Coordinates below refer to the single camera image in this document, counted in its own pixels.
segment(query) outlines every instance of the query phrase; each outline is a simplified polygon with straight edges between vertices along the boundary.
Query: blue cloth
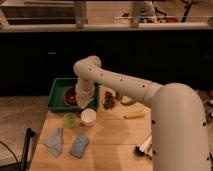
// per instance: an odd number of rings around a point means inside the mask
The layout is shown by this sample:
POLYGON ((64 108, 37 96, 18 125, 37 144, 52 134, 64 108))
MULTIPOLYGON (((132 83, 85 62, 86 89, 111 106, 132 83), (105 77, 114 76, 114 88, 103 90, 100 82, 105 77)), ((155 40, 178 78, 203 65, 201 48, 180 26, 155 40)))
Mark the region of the blue cloth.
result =
POLYGON ((62 152, 62 137, 63 128, 57 128, 44 142, 44 145, 54 157, 58 157, 62 152))
POLYGON ((77 158, 81 158, 88 143, 89 139, 86 136, 77 137, 69 153, 77 158))

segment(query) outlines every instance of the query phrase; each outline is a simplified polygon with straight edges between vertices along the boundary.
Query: green tray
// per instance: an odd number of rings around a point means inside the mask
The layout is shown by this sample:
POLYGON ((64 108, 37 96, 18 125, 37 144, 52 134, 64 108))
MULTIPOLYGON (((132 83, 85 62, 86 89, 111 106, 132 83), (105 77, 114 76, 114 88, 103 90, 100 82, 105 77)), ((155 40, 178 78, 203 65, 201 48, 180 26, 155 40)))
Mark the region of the green tray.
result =
MULTIPOLYGON (((53 82, 51 92, 48 99, 48 109, 51 112, 82 112, 78 106, 68 107, 64 104, 64 95, 70 87, 75 87, 77 78, 56 78, 53 82)), ((99 85, 95 84, 95 94, 93 100, 88 104, 87 108, 97 110, 99 107, 99 85)))

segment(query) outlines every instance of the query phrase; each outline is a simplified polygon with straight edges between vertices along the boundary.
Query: cable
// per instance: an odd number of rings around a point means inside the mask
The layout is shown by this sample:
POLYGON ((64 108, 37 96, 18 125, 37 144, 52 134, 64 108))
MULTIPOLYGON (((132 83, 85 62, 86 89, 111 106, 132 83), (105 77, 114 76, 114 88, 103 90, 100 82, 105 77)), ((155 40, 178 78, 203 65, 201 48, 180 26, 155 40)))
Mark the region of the cable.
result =
POLYGON ((14 156, 14 158, 15 158, 15 160, 16 160, 16 164, 17 164, 17 166, 18 166, 18 170, 21 171, 21 168, 20 168, 19 163, 18 163, 18 159, 17 159, 16 155, 14 154, 14 152, 13 152, 5 143, 3 143, 2 141, 0 141, 0 143, 1 143, 7 150, 9 150, 9 151, 12 153, 12 155, 14 156))

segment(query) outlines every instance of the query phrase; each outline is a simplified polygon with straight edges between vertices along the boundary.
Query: black cabinet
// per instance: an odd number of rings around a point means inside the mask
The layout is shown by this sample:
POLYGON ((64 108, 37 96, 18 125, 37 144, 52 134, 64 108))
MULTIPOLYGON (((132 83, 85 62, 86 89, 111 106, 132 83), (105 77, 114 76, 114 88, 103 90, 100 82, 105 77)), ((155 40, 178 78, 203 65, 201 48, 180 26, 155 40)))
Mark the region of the black cabinet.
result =
POLYGON ((89 55, 103 68, 162 84, 213 88, 212 30, 0 34, 0 94, 49 94, 56 77, 75 77, 89 55))

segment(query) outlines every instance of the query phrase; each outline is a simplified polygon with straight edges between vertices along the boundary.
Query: yellow object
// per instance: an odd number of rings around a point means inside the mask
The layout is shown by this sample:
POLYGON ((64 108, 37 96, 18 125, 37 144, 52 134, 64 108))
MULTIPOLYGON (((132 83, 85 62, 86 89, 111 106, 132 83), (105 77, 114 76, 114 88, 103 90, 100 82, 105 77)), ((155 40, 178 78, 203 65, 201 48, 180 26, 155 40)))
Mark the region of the yellow object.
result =
POLYGON ((144 111, 136 111, 136 112, 131 112, 131 113, 127 113, 126 115, 124 115, 125 119, 132 119, 132 118, 143 118, 146 115, 146 113, 144 111))

